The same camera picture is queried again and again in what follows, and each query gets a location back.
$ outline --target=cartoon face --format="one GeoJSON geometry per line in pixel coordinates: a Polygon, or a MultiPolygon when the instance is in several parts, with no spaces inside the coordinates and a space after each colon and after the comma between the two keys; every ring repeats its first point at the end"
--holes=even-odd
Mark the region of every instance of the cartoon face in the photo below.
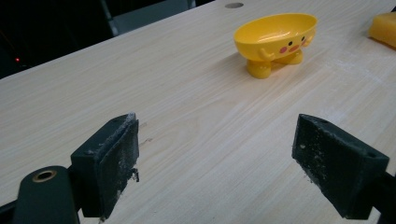
{"type": "Polygon", "coordinates": [[[281,53],[281,54],[287,53],[287,52],[292,53],[292,52],[296,51],[297,49],[299,49],[300,46],[305,46],[305,42],[306,42],[305,36],[303,36],[300,40],[290,41],[287,45],[283,46],[279,50],[279,53],[281,53]]]}

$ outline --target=table hole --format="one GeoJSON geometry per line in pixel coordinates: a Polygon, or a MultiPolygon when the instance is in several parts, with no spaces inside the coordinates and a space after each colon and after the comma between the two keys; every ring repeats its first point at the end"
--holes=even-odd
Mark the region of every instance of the table hole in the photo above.
{"type": "Polygon", "coordinates": [[[243,3],[230,3],[225,5],[225,7],[227,8],[238,8],[238,7],[242,7],[244,4],[243,3]]]}

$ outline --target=yellow dish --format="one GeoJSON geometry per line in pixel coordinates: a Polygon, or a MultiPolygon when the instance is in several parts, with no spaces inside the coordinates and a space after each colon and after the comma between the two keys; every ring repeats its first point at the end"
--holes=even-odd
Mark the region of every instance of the yellow dish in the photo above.
{"type": "Polygon", "coordinates": [[[271,62],[303,61],[301,47],[315,35],[317,19],[308,14],[286,13],[248,22],[233,35],[239,53],[247,58],[247,70],[256,78],[271,75],[271,62]]]}

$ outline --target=wooden table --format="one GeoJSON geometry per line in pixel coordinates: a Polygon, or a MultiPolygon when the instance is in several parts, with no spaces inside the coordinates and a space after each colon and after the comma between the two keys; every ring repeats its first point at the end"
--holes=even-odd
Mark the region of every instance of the wooden table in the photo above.
{"type": "MultiPolygon", "coordinates": [[[[396,51],[367,35],[392,0],[218,0],[0,80],[0,204],[33,170],[70,165],[104,123],[140,120],[141,182],[106,223],[361,223],[342,219],[291,158],[300,113],[391,157],[396,51]],[[304,62],[251,77],[233,32],[266,15],[318,17],[304,62]]],[[[376,223],[373,210],[367,223],[376,223]]],[[[97,223],[97,218],[81,218],[97,223]]]]}

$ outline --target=round hole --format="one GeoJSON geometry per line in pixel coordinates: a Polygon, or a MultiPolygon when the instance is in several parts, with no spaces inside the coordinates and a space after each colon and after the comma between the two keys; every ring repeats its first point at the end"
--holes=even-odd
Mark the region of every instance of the round hole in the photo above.
{"type": "Polygon", "coordinates": [[[244,4],[243,3],[230,3],[225,5],[225,7],[227,8],[238,8],[238,7],[242,7],[244,4]]]}
{"type": "Polygon", "coordinates": [[[40,172],[39,174],[35,175],[33,177],[33,181],[36,183],[41,183],[41,182],[50,180],[55,176],[56,176],[56,171],[53,171],[53,170],[43,171],[43,172],[40,172]]]}

